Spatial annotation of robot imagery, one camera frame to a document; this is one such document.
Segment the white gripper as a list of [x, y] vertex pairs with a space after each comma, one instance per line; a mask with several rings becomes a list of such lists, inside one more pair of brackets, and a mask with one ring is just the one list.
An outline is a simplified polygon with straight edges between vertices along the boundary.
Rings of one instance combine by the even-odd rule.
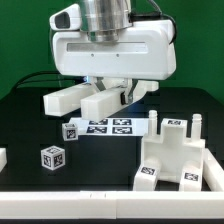
[[133, 102], [137, 80], [164, 80], [176, 70], [176, 27], [157, 14], [138, 16], [126, 3], [75, 3], [49, 18], [52, 53], [63, 75], [130, 78], [121, 85], [121, 104]]

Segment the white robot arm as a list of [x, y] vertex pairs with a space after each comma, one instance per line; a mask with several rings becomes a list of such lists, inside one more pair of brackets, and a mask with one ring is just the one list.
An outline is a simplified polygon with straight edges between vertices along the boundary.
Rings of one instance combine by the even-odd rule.
[[127, 0], [81, 0], [49, 24], [63, 75], [164, 80], [176, 70], [175, 22], [160, 12], [133, 14]]

